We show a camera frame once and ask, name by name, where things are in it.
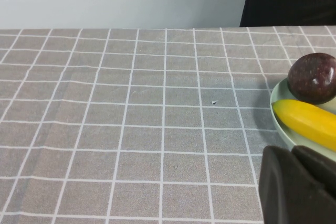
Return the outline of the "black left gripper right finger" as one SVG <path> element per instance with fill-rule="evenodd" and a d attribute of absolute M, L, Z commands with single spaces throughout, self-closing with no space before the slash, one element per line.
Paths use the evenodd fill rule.
<path fill-rule="evenodd" d="M 302 145 L 293 147 L 291 152 L 329 194 L 335 195 L 335 161 Z"/>

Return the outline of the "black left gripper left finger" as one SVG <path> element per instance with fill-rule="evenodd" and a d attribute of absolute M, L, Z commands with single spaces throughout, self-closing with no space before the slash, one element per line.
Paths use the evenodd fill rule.
<path fill-rule="evenodd" d="M 258 190 L 265 223 L 335 223 L 335 195 L 291 150 L 267 146 L 262 154 Z"/>

